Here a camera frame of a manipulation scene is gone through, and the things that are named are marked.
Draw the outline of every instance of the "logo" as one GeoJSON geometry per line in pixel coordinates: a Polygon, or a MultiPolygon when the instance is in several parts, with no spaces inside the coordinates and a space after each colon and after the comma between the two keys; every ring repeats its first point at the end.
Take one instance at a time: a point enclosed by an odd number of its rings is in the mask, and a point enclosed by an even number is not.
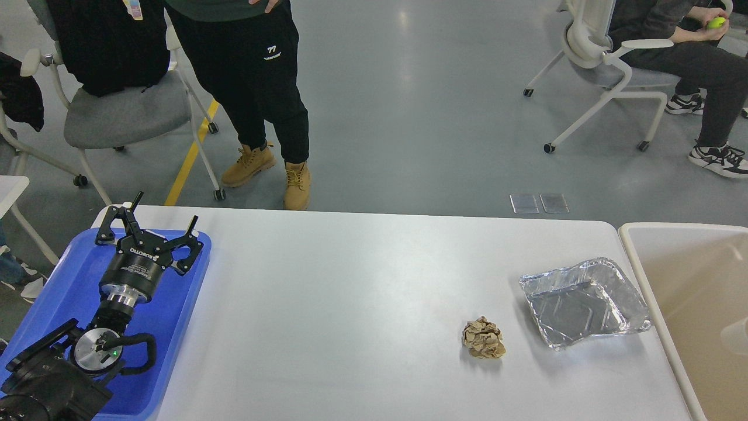
{"type": "Polygon", "coordinates": [[[147,257],[147,258],[149,258],[149,259],[151,259],[153,261],[156,261],[156,260],[159,259],[159,258],[155,257],[154,255],[149,255],[148,253],[142,252],[142,251],[140,251],[140,250],[138,250],[138,249],[136,249],[134,247],[130,247],[130,252],[131,253],[135,253],[136,255],[141,255],[141,256],[147,257]]]}
{"type": "Polygon", "coordinates": [[[275,53],[276,50],[278,49],[278,46],[269,46],[266,49],[268,50],[269,56],[268,57],[263,57],[265,60],[272,60],[273,58],[278,58],[278,57],[281,56],[281,52],[280,51],[277,52],[277,53],[275,53]]]}

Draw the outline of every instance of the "green ball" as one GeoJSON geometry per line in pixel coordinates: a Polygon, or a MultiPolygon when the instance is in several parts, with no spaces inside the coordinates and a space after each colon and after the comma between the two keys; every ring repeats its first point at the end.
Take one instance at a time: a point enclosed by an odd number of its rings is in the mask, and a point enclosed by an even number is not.
{"type": "Polygon", "coordinates": [[[727,19],[721,16],[717,16],[714,19],[710,20],[709,23],[706,24],[706,27],[709,29],[717,29],[720,26],[724,25],[726,20],[727,19]]]}

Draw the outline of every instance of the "yellow floor line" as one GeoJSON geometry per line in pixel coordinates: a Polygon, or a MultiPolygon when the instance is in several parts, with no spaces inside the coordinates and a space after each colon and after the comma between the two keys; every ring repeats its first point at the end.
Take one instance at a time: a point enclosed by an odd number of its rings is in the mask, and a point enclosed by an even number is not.
{"type": "MultiPolygon", "coordinates": [[[[213,100],[213,102],[210,103],[210,107],[208,107],[208,115],[211,119],[213,119],[213,116],[215,116],[216,111],[218,111],[218,103],[213,100]]],[[[200,143],[204,143],[205,135],[207,133],[208,119],[204,118],[203,123],[200,125],[200,128],[197,129],[197,140],[199,140],[200,143]]],[[[192,170],[192,166],[194,165],[194,160],[196,157],[197,146],[195,145],[195,143],[192,143],[192,146],[189,148],[189,152],[187,152],[187,156],[182,163],[182,168],[180,168],[180,172],[179,174],[177,174],[177,178],[174,180],[174,184],[171,185],[171,190],[169,191],[169,196],[167,196],[164,206],[174,206],[177,204],[177,199],[180,197],[180,194],[182,194],[182,188],[185,186],[187,176],[189,176],[189,172],[192,170]]]]}

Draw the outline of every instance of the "hand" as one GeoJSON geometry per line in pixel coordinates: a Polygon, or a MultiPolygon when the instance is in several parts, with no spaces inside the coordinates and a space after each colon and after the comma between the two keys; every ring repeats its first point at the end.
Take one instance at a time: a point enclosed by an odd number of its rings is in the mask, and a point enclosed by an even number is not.
{"type": "Polygon", "coordinates": [[[721,16],[725,19],[729,19],[730,15],[720,7],[697,7],[694,6],[688,13],[688,17],[693,18],[701,22],[702,26],[706,26],[710,20],[715,17],[721,16]]]}
{"type": "Polygon", "coordinates": [[[715,29],[707,29],[702,28],[699,29],[697,32],[699,32],[703,38],[704,41],[712,41],[712,40],[721,40],[722,37],[725,36],[727,33],[727,30],[730,29],[730,21],[726,20],[725,23],[722,24],[719,28],[715,29]]]}
{"type": "MultiPolygon", "coordinates": [[[[249,0],[249,4],[257,4],[259,2],[260,2],[260,0],[249,0]]],[[[268,1],[268,7],[265,7],[265,13],[270,13],[270,11],[273,10],[273,8],[275,6],[277,6],[278,3],[280,3],[280,2],[281,2],[281,0],[270,0],[270,1],[268,1]]]]}

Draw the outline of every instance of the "blue tray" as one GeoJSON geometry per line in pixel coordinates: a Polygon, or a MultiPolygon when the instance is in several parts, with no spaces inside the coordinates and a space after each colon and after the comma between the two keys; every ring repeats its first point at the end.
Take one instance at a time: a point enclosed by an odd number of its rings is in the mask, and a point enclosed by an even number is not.
{"type": "MultiPolygon", "coordinates": [[[[114,228],[113,231],[117,238],[123,236],[122,229],[114,228]]],[[[114,246],[94,244],[97,232],[96,228],[83,231],[70,242],[49,282],[0,357],[0,384],[10,376],[10,372],[5,370],[7,363],[29,345],[71,318],[78,319],[78,326],[82,329],[91,321],[99,308],[99,281],[114,256],[114,246]]],[[[184,234],[184,231],[151,232],[169,240],[184,234]]],[[[109,382],[107,388],[114,397],[94,417],[95,420],[147,420],[161,403],[208,268],[210,238],[202,232],[199,238],[204,246],[192,269],[185,276],[167,269],[153,300],[135,307],[135,314],[125,332],[126,335],[152,333],[156,337],[155,366],[143,374],[120,375],[109,382]]],[[[174,258],[185,258],[188,253],[187,248],[178,249],[174,258]]],[[[128,367],[141,366],[148,359],[145,344],[126,348],[123,358],[128,367]]]]}

